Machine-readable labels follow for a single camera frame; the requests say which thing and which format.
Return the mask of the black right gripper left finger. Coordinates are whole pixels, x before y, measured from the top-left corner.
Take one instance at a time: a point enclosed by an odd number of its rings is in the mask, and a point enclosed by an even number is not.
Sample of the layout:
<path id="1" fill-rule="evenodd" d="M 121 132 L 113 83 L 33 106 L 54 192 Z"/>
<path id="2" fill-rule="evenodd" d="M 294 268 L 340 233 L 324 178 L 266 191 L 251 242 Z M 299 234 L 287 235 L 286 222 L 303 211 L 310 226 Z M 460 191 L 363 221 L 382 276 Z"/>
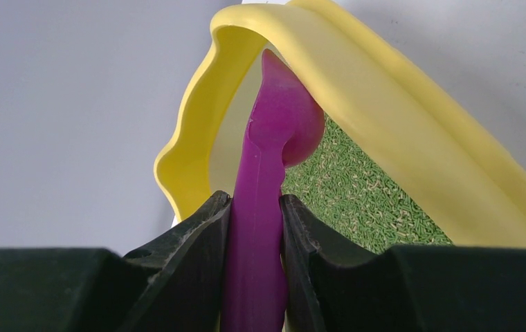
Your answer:
<path id="1" fill-rule="evenodd" d="M 230 196 L 124 256 L 0 248 L 0 331 L 216 331 Z"/>

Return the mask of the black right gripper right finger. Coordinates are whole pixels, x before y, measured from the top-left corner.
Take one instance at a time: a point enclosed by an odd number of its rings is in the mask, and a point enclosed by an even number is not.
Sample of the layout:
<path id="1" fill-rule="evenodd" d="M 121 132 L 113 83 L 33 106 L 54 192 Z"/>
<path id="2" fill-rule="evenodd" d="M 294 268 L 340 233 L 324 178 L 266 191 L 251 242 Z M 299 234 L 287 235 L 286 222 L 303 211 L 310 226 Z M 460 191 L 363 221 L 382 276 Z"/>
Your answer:
<path id="1" fill-rule="evenodd" d="M 526 249 L 395 245 L 375 254 L 280 199 L 289 331 L 526 331 Z"/>

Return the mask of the yellow litter box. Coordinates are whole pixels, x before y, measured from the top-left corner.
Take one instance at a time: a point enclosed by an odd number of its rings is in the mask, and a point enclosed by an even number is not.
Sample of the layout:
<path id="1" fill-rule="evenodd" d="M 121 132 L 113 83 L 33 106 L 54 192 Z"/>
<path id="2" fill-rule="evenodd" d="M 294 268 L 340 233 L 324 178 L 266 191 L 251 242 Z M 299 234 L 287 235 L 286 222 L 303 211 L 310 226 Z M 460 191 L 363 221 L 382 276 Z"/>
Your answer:
<path id="1" fill-rule="evenodd" d="M 154 175 L 177 218 L 211 195 L 210 153 L 267 44 L 325 113 L 453 243 L 526 248 L 526 171 L 407 57 L 332 1 L 241 4 L 210 23 Z"/>

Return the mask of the magenta plastic scoop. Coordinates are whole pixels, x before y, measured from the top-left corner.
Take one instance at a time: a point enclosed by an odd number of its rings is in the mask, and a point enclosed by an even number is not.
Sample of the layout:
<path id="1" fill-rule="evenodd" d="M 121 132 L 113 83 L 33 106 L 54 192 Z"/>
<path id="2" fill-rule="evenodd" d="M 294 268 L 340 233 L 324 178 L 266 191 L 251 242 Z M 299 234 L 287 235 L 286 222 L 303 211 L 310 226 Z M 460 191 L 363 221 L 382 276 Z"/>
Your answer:
<path id="1" fill-rule="evenodd" d="M 296 74 L 271 50 L 246 124 L 230 211 L 222 331 L 281 331 L 287 306 L 280 208 L 286 170 L 319 145 L 325 115 Z"/>

